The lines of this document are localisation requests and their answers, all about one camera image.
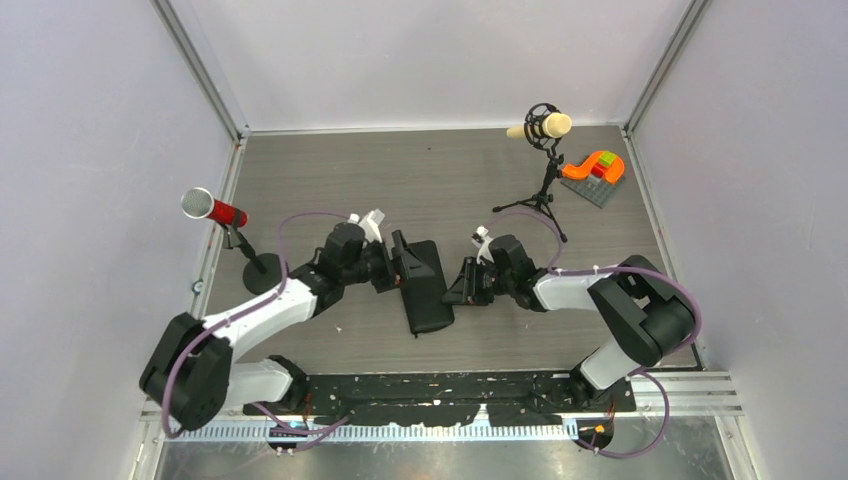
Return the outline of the black zip tool case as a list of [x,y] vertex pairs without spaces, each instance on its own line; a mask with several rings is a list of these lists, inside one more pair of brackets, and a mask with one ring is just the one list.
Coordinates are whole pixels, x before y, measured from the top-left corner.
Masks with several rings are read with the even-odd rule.
[[411,280],[400,287],[410,333],[418,337],[451,326],[453,308],[441,302],[447,291],[436,243],[433,240],[409,243],[412,250],[431,268],[429,277]]

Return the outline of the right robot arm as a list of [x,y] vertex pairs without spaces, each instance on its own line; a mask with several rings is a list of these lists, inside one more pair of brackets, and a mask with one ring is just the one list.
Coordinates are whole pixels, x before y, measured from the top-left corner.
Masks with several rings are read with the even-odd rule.
[[569,373],[574,403],[596,410],[611,387],[632,373],[658,364],[693,340],[699,327],[693,301],[641,255],[587,270],[542,268],[513,235],[475,238],[476,255],[443,295],[450,306],[485,306],[511,297],[525,310],[597,312],[609,339]]

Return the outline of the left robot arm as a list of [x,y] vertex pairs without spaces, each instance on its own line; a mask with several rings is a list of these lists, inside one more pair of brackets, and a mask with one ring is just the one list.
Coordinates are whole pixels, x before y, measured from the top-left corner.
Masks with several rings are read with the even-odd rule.
[[175,420],[183,431],[198,430],[233,406],[302,411],[309,390],[302,369],[280,355],[246,364],[240,358],[320,315],[349,286],[369,283],[383,293],[441,277],[434,241],[409,243],[399,230],[392,239],[393,247],[386,247],[372,221],[339,223],[309,262],[283,271],[270,290],[205,319],[187,312],[173,317],[140,375],[140,390],[158,403],[163,422]]

